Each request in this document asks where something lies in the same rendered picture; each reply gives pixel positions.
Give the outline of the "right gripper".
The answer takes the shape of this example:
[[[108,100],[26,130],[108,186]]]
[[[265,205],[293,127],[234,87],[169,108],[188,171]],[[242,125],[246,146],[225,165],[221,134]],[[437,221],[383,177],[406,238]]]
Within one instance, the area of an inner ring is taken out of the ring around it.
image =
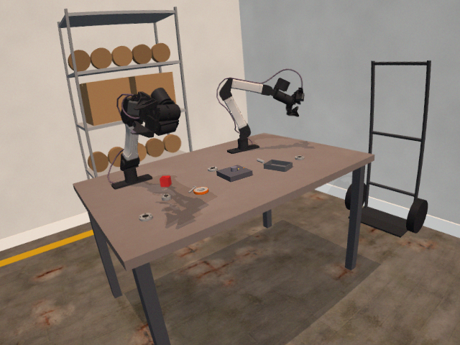
[[[139,101],[134,107],[134,110],[141,110],[139,120],[145,122],[145,126],[142,126],[139,122],[134,121],[134,128],[131,133],[140,134],[148,138],[154,137],[159,121],[167,121],[169,119],[168,114],[170,111],[166,105],[157,105],[158,101],[151,98],[150,95],[143,91],[138,92],[137,98]]]

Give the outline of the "white flange with orange rim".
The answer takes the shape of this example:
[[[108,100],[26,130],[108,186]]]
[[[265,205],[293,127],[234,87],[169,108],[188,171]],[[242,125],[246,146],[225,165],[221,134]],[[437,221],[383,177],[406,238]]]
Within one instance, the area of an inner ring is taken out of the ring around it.
[[[202,190],[202,191],[200,191],[200,190]],[[208,188],[207,187],[198,187],[198,188],[195,188],[193,190],[193,192],[196,195],[203,195],[203,194],[206,194],[208,192]]]

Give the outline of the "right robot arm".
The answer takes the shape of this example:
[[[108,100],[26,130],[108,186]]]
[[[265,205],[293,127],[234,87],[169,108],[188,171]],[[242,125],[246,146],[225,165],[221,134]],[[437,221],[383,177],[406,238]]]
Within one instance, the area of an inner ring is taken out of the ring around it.
[[[134,94],[133,100],[132,97],[126,98],[123,103],[123,108],[125,112],[131,117],[140,117],[141,110],[134,110],[134,107],[137,105],[139,99],[136,97],[137,94]],[[159,121],[158,127],[155,131],[157,136],[163,134],[169,134],[175,132],[178,127],[178,122],[180,118],[180,107],[175,104],[174,101],[168,96],[164,88],[157,88],[151,93],[151,98],[158,101],[157,105],[166,105],[170,113],[167,121]],[[141,183],[147,180],[151,180],[152,176],[149,174],[141,175],[137,177],[136,167],[139,167],[139,157],[138,157],[138,134],[131,134],[133,130],[134,121],[143,124],[143,121],[139,119],[130,119],[125,113],[121,110],[121,120],[126,127],[126,136],[125,136],[125,145],[124,151],[121,154],[120,170],[124,171],[125,181],[120,181],[117,183],[112,183],[111,186],[114,190],[127,187],[129,185]],[[115,187],[116,186],[116,187]]]

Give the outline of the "red block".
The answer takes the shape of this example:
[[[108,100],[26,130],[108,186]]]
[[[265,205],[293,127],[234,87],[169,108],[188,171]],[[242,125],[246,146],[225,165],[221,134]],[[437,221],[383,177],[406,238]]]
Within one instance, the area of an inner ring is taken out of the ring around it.
[[[172,184],[172,183],[171,183],[171,177],[170,177],[170,175],[168,175],[168,176],[162,176],[162,177],[160,178],[160,185],[161,185],[161,187],[170,187],[171,184]]]

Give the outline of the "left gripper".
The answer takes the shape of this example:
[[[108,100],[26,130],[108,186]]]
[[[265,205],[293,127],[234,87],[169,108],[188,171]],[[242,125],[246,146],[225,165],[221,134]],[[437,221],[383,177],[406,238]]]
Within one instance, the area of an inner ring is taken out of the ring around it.
[[[292,109],[293,105],[295,105],[295,103],[301,105],[300,101],[296,101],[295,103],[293,102],[294,101],[294,95],[295,95],[295,92],[294,92],[294,94],[292,96],[289,96],[289,95],[287,95],[285,93],[285,97],[281,102],[284,103],[284,104],[287,104],[286,105],[286,110],[287,110],[287,115],[288,116],[297,116],[297,117],[299,117],[299,114],[297,112],[298,106],[296,106],[294,109]]]

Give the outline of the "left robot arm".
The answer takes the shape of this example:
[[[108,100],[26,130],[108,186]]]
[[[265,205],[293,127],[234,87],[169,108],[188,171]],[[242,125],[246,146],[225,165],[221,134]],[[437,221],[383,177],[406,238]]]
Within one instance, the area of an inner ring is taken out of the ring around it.
[[[272,89],[271,86],[264,85],[264,84],[258,84],[258,83],[251,83],[243,80],[236,80],[233,78],[229,78],[224,86],[221,88],[219,91],[219,95],[222,98],[222,101],[226,104],[227,108],[229,109],[232,117],[234,118],[234,121],[236,122],[236,125],[239,128],[239,138],[238,138],[238,148],[234,149],[228,149],[227,152],[231,154],[235,154],[238,152],[244,152],[247,150],[253,150],[259,148],[258,145],[251,144],[248,145],[248,138],[251,134],[251,131],[246,124],[244,117],[242,116],[238,106],[236,105],[232,94],[231,94],[231,88],[233,89],[238,89],[238,90],[243,90],[243,91],[250,91],[254,93],[260,93],[262,95],[266,96],[273,96],[274,99],[278,101],[282,101],[285,97],[285,93],[282,91],[287,91],[288,86],[290,85],[290,82],[278,78],[276,86]],[[279,91],[279,89],[281,91]],[[275,92],[276,90],[276,92]],[[296,95],[294,95],[294,103],[296,101],[304,101],[304,93],[302,92],[302,88],[298,88],[298,91],[296,91]]]

